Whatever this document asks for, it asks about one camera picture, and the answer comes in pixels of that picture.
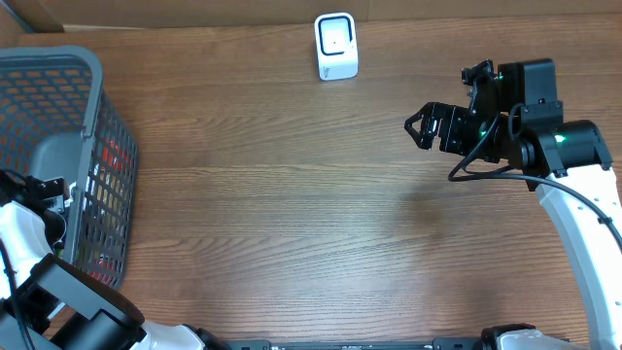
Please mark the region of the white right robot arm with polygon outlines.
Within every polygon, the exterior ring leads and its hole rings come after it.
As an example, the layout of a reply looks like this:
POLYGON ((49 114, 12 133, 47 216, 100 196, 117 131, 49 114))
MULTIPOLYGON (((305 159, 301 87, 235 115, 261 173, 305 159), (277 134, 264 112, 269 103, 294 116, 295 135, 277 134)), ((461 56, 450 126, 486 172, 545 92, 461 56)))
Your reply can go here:
POLYGON ((466 107, 429 102, 404 123, 423 150, 460 156, 453 183, 517 180, 558 231, 581 293, 592 349, 621 346, 621 199, 598 127, 567 122, 550 58, 461 72, 466 107))

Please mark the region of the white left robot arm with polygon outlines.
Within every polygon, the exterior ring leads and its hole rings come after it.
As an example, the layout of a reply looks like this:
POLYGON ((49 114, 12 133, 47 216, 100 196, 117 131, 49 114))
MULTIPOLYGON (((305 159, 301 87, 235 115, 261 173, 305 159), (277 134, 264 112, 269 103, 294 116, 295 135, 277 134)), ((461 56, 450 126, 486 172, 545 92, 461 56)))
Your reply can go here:
POLYGON ((226 344, 202 328, 146 321, 115 289, 52 252, 65 223, 52 201, 59 180, 1 173, 1 346, 4 349, 207 349, 226 344))

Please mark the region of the orange pasta packet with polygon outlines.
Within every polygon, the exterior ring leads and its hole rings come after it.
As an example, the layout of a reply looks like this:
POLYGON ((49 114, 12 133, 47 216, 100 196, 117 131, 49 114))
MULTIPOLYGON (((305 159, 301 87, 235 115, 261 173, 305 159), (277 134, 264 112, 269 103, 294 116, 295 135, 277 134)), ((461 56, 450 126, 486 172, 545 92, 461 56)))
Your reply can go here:
POLYGON ((77 261, 96 280, 118 288, 129 251, 135 166, 132 154, 107 137, 98 142, 87 173, 77 261))

